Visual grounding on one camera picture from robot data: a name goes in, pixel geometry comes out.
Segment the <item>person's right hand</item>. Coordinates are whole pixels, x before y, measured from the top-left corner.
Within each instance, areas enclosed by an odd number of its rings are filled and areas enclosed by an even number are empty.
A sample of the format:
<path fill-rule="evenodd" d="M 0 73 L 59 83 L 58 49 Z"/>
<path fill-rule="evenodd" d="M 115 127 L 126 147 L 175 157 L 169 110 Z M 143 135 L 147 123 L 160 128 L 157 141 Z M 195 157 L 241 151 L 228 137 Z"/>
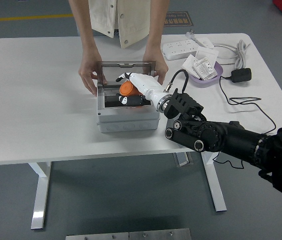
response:
<path fill-rule="evenodd" d="M 100 75 L 98 62 L 101 60 L 102 58 L 97 48 L 85 49 L 82 53 L 81 64 L 78 70 L 85 88 L 94 96 L 97 96 L 97 87 L 93 80 L 97 80 Z"/>

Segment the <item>white and black robot right hand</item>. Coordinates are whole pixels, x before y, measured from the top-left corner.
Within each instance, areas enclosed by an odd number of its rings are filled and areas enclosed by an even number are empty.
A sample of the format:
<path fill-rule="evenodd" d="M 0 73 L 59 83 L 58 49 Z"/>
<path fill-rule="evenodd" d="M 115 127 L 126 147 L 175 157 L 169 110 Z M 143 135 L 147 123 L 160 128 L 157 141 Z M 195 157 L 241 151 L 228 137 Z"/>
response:
<path fill-rule="evenodd" d="M 164 111 L 162 106 L 170 98 L 170 94 L 164 92 L 164 87 L 153 76 L 142 73 L 125 72 L 115 81 L 120 82 L 123 79 L 130 80 L 148 101 L 152 101 L 157 111 L 161 113 Z"/>

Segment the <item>person's left hand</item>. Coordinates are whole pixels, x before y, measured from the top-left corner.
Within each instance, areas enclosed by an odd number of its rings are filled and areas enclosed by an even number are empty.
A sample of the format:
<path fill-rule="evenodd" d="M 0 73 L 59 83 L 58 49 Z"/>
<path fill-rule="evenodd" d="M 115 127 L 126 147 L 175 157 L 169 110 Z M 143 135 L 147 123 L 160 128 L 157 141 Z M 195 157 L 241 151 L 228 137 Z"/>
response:
<path fill-rule="evenodd" d="M 158 49 L 146 49 L 143 55 L 143 61 L 146 62 L 155 62 L 154 68 L 154 76 L 158 77 L 157 81 L 162 85 L 165 80 L 166 73 L 168 72 L 169 68 L 166 64 L 166 61 L 163 57 L 161 50 Z"/>

